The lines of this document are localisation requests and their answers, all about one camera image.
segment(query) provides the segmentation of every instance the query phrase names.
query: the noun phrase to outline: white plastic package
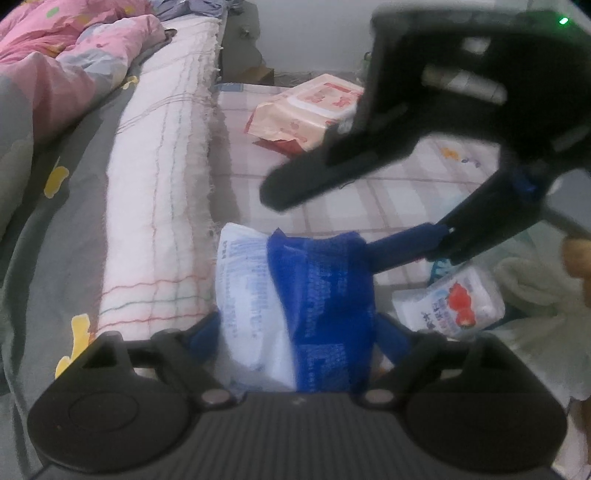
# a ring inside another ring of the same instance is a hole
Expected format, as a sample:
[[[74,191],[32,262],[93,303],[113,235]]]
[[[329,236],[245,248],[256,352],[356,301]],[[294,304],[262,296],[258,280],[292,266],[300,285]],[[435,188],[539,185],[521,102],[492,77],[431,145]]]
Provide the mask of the white plastic package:
[[[467,264],[426,290],[397,292],[394,308],[409,329],[435,330],[449,338],[466,339],[505,316],[505,302],[493,278]]]
[[[296,389],[283,307],[267,263],[268,235],[228,223],[217,249],[222,317],[213,375],[235,394]]]

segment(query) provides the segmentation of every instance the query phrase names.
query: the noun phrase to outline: pink comforter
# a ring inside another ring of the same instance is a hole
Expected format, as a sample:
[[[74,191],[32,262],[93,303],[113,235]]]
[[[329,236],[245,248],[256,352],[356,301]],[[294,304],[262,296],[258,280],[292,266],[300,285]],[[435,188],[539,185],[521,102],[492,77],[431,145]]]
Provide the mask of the pink comforter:
[[[0,22],[0,238],[33,146],[119,87],[133,59],[165,38],[147,0],[30,0]]]
[[[0,22],[0,77],[30,101],[35,140],[83,114],[123,81],[143,48],[164,41],[150,12],[147,0],[45,0],[21,4]],[[92,69],[99,62],[109,89]]]

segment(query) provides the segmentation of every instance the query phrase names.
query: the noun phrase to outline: plaid mattress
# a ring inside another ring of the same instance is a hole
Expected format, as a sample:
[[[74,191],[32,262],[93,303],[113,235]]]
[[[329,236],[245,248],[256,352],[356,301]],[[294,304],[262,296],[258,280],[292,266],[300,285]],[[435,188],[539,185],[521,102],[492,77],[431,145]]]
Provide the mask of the plaid mattress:
[[[218,88],[209,159],[212,218],[221,226],[235,222],[265,233],[280,228],[287,235],[317,238],[356,230],[374,241],[438,221],[496,170],[496,145],[427,137],[406,160],[279,214],[261,205],[258,190],[270,169],[287,158],[256,145],[258,139],[245,134],[244,127],[259,103],[285,89],[236,83]],[[396,289],[417,288],[430,271],[430,264],[419,261],[376,280]]]

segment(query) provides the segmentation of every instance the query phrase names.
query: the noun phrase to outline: metal bolt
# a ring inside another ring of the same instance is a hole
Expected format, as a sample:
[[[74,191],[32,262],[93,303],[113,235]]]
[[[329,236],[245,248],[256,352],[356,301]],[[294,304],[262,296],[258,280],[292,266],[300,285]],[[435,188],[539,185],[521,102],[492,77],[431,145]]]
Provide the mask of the metal bolt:
[[[365,393],[365,401],[371,405],[386,405],[394,400],[394,394],[390,390],[377,388]]]
[[[214,388],[212,390],[207,390],[203,392],[201,395],[201,399],[210,406],[218,406],[222,405],[232,398],[232,395],[227,390],[222,390],[221,388]]]

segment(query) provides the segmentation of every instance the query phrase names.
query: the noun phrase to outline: white towel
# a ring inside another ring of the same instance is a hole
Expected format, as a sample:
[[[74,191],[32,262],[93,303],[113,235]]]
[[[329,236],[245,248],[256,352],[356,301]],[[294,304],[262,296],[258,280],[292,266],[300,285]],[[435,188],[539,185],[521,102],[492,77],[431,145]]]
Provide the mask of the white towel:
[[[111,153],[97,335],[186,329],[213,307],[207,148],[219,20],[165,23],[173,42],[143,65]]]

